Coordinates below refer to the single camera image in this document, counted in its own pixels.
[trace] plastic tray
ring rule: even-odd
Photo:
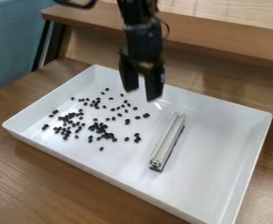
[[[109,88],[107,94],[101,91]],[[91,66],[28,108],[14,115],[3,126],[16,138],[53,155],[112,185],[122,188],[151,204],[191,223],[231,224],[242,203],[259,153],[263,147],[272,115],[253,108],[195,94],[177,87],[164,86],[164,95],[147,103],[144,79],[140,89],[124,93],[118,71]],[[101,97],[107,109],[82,106],[79,98]],[[138,110],[117,117],[110,109],[128,100]],[[55,109],[59,113],[50,118]],[[54,134],[60,126],[58,116],[84,109],[86,128],[79,139],[67,141]],[[185,130],[162,173],[149,169],[149,158],[174,112],[186,114]],[[135,116],[150,113],[150,118]],[[88,142],[93,118],[108,124],[118,141]],[[129,118],[130,125],[124,120]],[[42,131],[48,123],[50,128]],[[134,143],[133,134],[142,141]]]

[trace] wooden table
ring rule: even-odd
[[[3,121],[87,67],[58,59],[0,89],[0,223],[186,223],[18,141],[1,127]],[[169,82],[183,85],[175,78]],[[273,223],[273,125],[237,223]]]

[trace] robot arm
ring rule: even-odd
[[[97,0],[54,0],[65,6],[91,9]],[[138,89],[138,75],[145,79],[147,101],[163,93],[165,83],[162,60],[161,22],[155,17],[157,0],[117,0],[126,34],[126,47],[120,50],[119,70],[127,92]]]

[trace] wooden board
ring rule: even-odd
[[[100,31],[67,29],[65,57],[118,68],[123,39]],[[166,83],[273,114],[273,70],[164,49]]]
[[[0,123],[87,67],[77,61],[59,59],[3,87]],[[19,142],[0,126],[0,223],[29,222],[185,223]],[[236,223],[273,223],[273,125]]]
[[[110,33],[118,34],[123,28],[119,10],[113,3],[98,3],[92,10],[56,5],[42,10],[42,16],[64,25]],[[189,46],[197,46],[206,49],[204,53],[222,58],[229,57],[263,66],[273,63],[273,30],[167,12],[160,12],[158,16],[171,27],[169,45],[178,49],[189,50]]]

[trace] wall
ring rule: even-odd
[[[44,21],[40,11],[52,0],[0,0],[0,87],[27,74]]]

